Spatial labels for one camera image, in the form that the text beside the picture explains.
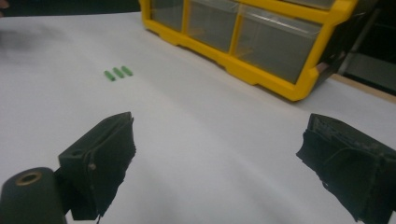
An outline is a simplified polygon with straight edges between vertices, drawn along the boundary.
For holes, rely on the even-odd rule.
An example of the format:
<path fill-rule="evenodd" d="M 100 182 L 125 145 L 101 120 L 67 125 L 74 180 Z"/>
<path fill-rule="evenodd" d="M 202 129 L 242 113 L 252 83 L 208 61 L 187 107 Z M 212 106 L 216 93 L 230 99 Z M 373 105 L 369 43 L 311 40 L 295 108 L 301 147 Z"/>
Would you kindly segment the medium clear plastic drawer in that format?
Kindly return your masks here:
<path fill-rule="evenodd" d="M 188 36 L 228 52 L 238 7 L 235 0 L 190 0 Z"/>

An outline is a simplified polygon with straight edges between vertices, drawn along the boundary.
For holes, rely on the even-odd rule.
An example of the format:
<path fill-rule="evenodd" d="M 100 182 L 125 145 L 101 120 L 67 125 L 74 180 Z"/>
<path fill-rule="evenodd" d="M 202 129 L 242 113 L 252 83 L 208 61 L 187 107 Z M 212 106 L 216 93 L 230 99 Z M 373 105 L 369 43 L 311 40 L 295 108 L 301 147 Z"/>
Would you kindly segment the small clear plastic drawer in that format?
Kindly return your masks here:
<path fill-rule="evenodd" d="M 150 0 L 151 18 L 176 31 L 181 31 L 184 0 Z"/>

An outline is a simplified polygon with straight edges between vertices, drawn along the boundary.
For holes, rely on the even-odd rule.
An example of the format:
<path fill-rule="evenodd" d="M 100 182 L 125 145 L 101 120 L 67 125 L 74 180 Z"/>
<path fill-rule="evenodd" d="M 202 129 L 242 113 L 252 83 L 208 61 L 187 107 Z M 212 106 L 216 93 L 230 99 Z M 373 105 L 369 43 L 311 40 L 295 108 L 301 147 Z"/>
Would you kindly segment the grey metal stand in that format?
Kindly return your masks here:
<path fill-rule="evenodd" d="M 396 96 L 395 9 L 373 11 L 338 73 Z"/>

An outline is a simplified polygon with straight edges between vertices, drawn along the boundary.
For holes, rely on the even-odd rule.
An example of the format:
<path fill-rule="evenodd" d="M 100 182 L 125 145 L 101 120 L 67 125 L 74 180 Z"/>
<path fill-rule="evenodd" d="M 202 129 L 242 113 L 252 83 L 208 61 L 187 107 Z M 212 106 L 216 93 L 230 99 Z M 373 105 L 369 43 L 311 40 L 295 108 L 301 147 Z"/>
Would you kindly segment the wide clear plastic drawer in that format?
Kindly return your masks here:
<path fill-rule="evenodd" d="M 242 20 L 234 55 L 295 84 L 321 26 L 245 5 L 239 13 Z"/>
<path fill-rule="evenodd" d="M 293 4 L 298 4 L 307 7 L 313 7 L 318 9 L 330 9 L 335 0 L 283 0 Z"/>

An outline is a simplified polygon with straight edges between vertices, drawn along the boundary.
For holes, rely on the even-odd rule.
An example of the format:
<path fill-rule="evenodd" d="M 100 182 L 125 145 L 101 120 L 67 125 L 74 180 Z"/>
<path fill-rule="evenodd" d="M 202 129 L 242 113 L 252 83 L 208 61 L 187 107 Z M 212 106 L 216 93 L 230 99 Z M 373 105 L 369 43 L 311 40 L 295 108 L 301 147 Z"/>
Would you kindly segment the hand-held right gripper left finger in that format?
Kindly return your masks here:
<path fill-rule="evenodd" d="M 105 214 L 136 153 L 129 112 L 100 121 L 58 156 L 58 184 L 65 212 L 75 220 Z"/>

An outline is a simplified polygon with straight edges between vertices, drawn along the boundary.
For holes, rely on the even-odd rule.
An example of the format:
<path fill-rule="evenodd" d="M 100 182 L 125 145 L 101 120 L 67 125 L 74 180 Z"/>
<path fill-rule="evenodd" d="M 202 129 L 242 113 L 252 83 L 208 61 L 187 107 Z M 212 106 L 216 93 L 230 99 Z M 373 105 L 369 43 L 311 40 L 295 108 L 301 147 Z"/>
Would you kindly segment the yellow drawer cabinet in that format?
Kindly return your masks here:
<path fill-rule="evenodd" d="M 182 28 L 176 31 L 151 18 L 150 0 L 138 0 L 142 22 L 146 29 L 175 46 L 199 53 L 224 68 L 229 74 L 248 84 L 259 85 L 291 101 L 304 99 L 314 87 L 339 66 L 357 27 L 357 21 L 376 3 L 376 0 L 335 0 L 330 9 L 293 4 L 283 0 L 235 0 L 238 4 L 233 36 L 228 52 L 223 52 L 193 39 L 187 34 L 190 0 L 184 0 Z M 240 33 L 242 5 L 257 7 L 286 17 L 310 21 L 321 26 L 295 84 L 239 60 L 234 55 Z"/>

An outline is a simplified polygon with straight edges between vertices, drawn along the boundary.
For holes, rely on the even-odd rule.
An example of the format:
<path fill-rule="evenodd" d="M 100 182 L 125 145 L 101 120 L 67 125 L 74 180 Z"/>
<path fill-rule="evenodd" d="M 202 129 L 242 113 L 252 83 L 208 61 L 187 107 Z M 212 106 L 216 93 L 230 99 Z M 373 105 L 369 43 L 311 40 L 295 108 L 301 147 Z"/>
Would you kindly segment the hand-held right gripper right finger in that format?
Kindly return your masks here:
<path fill-rule="evenodd" d="M 297 157 L 357 221 L 389 224 L 396 212 L 396 150 L 341 120 L 312 114 Z"/>

